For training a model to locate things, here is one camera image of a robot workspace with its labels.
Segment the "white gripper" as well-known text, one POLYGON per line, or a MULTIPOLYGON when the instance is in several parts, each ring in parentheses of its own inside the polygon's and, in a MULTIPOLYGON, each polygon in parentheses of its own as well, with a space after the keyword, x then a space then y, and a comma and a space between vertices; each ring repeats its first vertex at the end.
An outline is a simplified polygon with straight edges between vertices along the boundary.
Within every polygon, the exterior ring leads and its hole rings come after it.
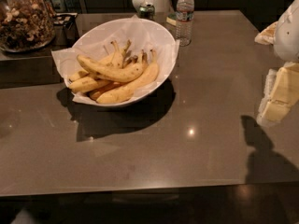
POLYGON ((270 69, 264 84, 257 123, 264 127, 279 124, 299 101, 299 0, 293 0, 278 19, 254 41, 273 45, 276 55, 286 63, 278 70, 270 69))

